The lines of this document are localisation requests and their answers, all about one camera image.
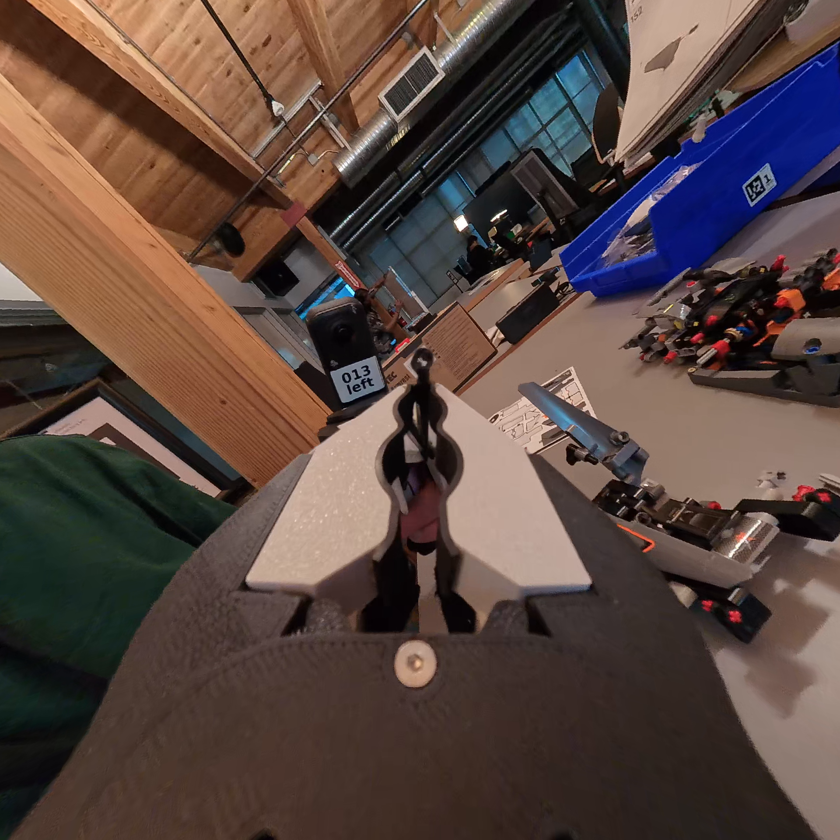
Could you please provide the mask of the lego car chassis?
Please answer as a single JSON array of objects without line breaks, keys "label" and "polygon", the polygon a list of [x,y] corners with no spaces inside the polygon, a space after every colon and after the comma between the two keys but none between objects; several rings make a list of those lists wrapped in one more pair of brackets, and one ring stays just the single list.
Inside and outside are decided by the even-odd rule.
[{"label": "lego car chassis", "polygon": [[731,259],[688,269],[645,302],[623,343],[641,362],[680,364],[694,385],[839,406],[839,255],[799,269]]}]

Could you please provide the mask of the silver spiral duct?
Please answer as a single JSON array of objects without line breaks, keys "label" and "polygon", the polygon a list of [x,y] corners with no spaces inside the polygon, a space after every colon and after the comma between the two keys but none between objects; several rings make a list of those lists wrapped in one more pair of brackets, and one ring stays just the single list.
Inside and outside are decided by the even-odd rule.
[{"label": "silver spiral duct", "polygon": [[396,124],[381,107],[360,126],[349,146],[333,160],[339,178],[355,186],[361,178],[421,119],[425,118],[451,92],[471,67],[530,9],[532,1],[485,2],[458,31],[431,49],[445,72],[445,79],[431,90],[401,124]]}]

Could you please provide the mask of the black framed sign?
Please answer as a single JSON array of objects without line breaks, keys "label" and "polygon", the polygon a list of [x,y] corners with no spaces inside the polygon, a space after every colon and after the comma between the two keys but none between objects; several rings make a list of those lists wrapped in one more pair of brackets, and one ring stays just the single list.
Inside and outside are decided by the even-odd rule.
[{"label": "black framed sign", "polygon": [[120,448],[221,501],[238,503],[254,489],[231,467],[221,467],[216,456],[209,458],[101,379],[3,431],[2,439],[37,435],[84,437]]}]

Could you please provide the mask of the brown cardboard box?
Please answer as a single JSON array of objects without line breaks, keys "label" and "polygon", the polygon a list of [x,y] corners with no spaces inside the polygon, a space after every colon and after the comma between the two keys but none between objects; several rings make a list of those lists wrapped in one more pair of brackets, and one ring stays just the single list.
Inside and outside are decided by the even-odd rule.
[{"label": "brown cardboard box", "polygon": [[485,330],[457,302],[442,310],[419,339],[434,356],[432,381],[451,392],[456,392],[497,355]]}]

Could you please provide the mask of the white vent grille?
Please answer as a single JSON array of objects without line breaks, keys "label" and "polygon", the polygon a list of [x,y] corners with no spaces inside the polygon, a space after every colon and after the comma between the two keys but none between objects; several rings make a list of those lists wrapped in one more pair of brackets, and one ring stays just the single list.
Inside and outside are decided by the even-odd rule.
[{"label": "white vent grille", "polygon": [[392,120],[401,124],[444,79],[445,71],[435,53],[423,47],[379,93],[378,101]]}]

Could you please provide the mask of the clear plastic bags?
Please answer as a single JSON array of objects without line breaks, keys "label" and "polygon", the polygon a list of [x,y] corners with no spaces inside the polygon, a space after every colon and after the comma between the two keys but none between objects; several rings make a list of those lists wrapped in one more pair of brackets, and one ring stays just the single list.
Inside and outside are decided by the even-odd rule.
[{"label": "clear plastic bags", "polygon": [[602,253],[603,266],[614,266],[655,250],[655,235],[649,216],[652,208],[698,168],[699,163],[681,166],[635,207]]}]

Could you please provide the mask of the black rectangular device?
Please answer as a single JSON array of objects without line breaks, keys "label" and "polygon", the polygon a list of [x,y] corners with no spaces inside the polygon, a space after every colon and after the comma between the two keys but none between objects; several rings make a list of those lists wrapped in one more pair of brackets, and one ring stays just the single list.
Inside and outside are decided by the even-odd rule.
[{"label": "black rectangular device", "polygon": [[497,321],[496,328],[505,342],[519,343],[555,312],[559,305],[551,285],[540,283]]}]

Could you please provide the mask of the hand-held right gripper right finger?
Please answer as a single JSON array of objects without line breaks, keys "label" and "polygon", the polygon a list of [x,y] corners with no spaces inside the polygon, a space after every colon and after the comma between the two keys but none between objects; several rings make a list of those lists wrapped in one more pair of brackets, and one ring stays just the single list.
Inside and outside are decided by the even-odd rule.
[{"label": "hand-held right gripper right finger", "polygon": [[441,385],[429,398],[440,491],[437,591],[483,627],[501,602],[588,592],[592,578],[529,454]]}]

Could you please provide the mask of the sticker sheet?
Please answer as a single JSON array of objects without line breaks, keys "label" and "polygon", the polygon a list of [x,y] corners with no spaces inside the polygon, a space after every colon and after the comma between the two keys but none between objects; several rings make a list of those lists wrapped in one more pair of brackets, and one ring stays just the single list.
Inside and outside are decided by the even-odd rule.
[{"label": "sticker sheet", "polygon": [[[573,367],[542,383],[542,388],[591,416],[594,409]],[[527,398],[521,396],[515,403],[494,413],[489,423],[530,455],[536,455],[558,444],[567,444],[570,438]]]}]

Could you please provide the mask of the person's left hand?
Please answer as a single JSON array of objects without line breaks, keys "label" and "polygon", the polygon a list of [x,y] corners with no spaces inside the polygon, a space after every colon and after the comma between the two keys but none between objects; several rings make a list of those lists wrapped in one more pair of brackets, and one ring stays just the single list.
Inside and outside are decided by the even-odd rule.
[{"label": "person's left hand", "polygon": [[441,490],[425,464],[409,467],[402,490],[406,503],[401,519],[403,541],[408,550],[428,556],[436,551]]}]

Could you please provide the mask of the black wall speaker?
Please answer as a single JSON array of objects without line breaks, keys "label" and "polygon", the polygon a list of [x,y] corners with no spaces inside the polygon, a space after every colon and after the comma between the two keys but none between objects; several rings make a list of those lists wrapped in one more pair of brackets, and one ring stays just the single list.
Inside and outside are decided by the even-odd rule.
[{"label": "black wall speaker", "polygon": [[252,282],[268,298],[283,298],[299,284],[299,278],[283,259],[271,259],[251,277]]}]

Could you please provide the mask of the grey lego assembly orange stripe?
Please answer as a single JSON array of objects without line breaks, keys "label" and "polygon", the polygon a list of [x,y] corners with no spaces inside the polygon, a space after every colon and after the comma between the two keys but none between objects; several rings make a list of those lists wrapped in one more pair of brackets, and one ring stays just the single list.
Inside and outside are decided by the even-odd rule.
[{"label": "grey lego assembly orange stripe", "polygon": [[612,479],[593,498],[615,525],[635,540],[683,605],[706,613],[734,638],[750,644],[772,616],[748,589],[781,534],[833,542],[839,533],[836,479],[799,486],[793,497],[764,493],[733,509],[712,501],[670,496],[645,477],[649,455],[631,436],[584,413],[541,385],[519,386],[570,438],[569,465],[603,466]]}]

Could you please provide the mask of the blue plastic bin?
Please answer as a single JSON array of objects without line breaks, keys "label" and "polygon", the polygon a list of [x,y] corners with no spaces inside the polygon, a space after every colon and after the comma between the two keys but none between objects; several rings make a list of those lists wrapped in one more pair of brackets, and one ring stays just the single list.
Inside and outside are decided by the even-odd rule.
[{"label": "blue plastic bin", "polygon": [[[687,140],[560,254],[576,292],[597,298],[663,285],[698,267],[839,144],[838,42]],[[681,168],[686,178],[649,210],[652,248],[607,265],[627,220]]]}]

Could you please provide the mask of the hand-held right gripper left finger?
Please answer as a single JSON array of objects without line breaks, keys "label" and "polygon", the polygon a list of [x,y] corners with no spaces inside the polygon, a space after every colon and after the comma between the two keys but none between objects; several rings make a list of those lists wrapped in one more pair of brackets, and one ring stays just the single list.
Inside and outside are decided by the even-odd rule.
[{"label": "hand-held right gripper left finger", "polygon": [[396,388],[313,449],[246,574],[260,594],[331,601],[368,631],[403,631],[415,609],[392,490],[407,478]]}]

